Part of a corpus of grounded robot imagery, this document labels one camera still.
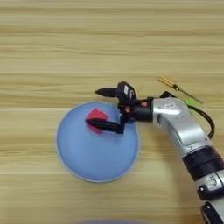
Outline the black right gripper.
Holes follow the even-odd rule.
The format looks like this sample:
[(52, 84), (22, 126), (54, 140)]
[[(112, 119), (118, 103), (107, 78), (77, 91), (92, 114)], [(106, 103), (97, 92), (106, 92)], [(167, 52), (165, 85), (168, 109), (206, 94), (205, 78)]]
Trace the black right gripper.
[[(116, 88), (103, 87), (97, 89), (95, 93), (104, 97), (116, 97)], [(124, 132), (126, 122), (152, 122), (153, 100), (154, 98), (148, 97), (146, 99), (134, 100), (131, 104), (119, 102), (118, 108), (123, 114), (120, 117), (120, 122), (111, 122), (101, 118), (88, 118), (86, 123), (90, 127), (98, 130), (122, 134)]]

